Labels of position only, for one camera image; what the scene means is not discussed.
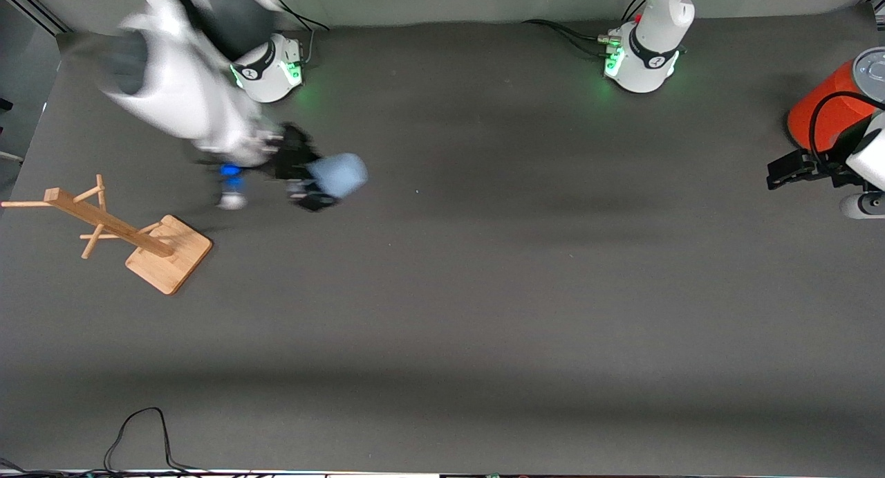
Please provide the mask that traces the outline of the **orange cylindrical can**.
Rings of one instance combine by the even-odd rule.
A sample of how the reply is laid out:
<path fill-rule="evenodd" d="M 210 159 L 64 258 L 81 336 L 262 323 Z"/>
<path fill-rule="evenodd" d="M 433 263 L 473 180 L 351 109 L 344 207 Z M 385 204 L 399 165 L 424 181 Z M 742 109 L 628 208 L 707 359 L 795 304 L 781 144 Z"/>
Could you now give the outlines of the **orange cylindrical can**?
<path fill-rule="evenodd" d="M 797 147 L 810 150 L 810 119 L 825 97 L 837 91 L 853 91 L 885 103 L 885 46 L 872 47 L 841 64 L 794 105 L 787 115 L 787 131 Z M 829 100 L 815 125 L 819 152 L 834 146 L 844 130 L 869 118 L 876 107 L 847 97 Z"/>

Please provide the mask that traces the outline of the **wooden cup stand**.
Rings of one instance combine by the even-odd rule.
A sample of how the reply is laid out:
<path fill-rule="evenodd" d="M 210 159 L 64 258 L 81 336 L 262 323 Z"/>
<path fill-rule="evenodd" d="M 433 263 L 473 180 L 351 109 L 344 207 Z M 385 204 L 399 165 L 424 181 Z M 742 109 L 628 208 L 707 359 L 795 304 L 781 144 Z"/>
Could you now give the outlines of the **wooden cup stand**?
<path fill-rule="evenodd" d="M 0 208 L 54 208 L 87 223 L 92 232 L 79 237 L 85 242 L 82 259 L 89 259 L 98 242 L 105 239 L 132 245 L 135 249 L 124 266 L 164 295 L 177 293 L 213 248 L 211 239 L 174 215 L 142 228 L 111 215 L 101 174 L 95 175 L 94 187 L 80 194 L 48 188 L 40 201 L 0 201 Z"/>

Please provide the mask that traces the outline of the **aluminium frame profile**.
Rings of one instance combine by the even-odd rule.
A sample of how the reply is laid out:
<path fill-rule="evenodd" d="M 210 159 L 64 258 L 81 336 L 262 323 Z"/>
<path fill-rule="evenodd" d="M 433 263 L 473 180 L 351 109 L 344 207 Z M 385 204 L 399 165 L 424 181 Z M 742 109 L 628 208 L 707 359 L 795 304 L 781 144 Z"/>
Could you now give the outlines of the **aluminium frame profile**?
<path fill-rule="evenodd" d="M 60 34 L 72 33 L 73 29 L 61 18 L 57 17 L 53 11 L 48 8 L 41 0 L 6 0 L 22 12 L 26 18 L 34 22 L 40 28 L 43 28 L 51 36 L 56 37 Z"/>

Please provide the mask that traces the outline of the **light blue cup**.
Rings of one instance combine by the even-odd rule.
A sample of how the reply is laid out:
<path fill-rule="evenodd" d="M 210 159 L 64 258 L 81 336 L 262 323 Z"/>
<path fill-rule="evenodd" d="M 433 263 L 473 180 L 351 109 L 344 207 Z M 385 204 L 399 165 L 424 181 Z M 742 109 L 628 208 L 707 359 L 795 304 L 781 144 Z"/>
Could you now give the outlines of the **light blue cup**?
<path fill-rule="evenodd" d="M 344 199 L 368 181 L 366 163 L 357 154 L 332 154 L 306 166 L 310 178 L 323 194 Z"/>

